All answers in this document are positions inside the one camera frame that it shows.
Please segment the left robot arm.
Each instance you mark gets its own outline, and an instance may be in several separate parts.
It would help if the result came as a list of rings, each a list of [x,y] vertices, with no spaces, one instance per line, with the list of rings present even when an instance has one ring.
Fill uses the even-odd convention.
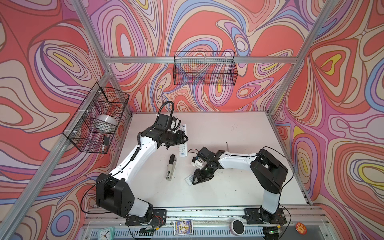
[[[158,114],[153,125],[138,133],[138,143],[128,156],[109,174],[98,176],[97,206],[120,217],[135,216],[150,222],[153,205],[135,197],[130,184],[159,147],[168,149],[189,140],[185,132],[179,129],[180,125],[181,121],[176,117]]]

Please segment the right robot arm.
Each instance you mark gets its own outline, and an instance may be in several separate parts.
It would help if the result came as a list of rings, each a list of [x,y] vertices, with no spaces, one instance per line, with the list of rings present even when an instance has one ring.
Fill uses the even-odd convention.
[[[236,169],[251,171],[264,189],[261,207],[255,214],[246,217],[248,222],[277,224],[283,183],[288,169],[269,151],[261,149],[258,153],[233,154],[226,151],[216,153],[203,147],[193,158],[194,171],[192,185],[210,181],[217,170]]]

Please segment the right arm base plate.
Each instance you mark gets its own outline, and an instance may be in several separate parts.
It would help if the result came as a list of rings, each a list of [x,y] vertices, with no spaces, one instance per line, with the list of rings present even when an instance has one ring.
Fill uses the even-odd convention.
[[[244,209],[244,215],[242,218],[245,219],[249,225],[284,225],[287,223],[287,219],[282,208],[278,208],[274,214],[271,214],[262,208],[246,208]]]

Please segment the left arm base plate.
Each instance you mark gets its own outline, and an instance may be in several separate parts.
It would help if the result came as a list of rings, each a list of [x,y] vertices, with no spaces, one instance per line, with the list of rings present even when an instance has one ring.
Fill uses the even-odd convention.
[[[128,215],[126,219],[126,226],[161,227],[166,224],[166,217],[166,209],[150,209],[144,217]]]

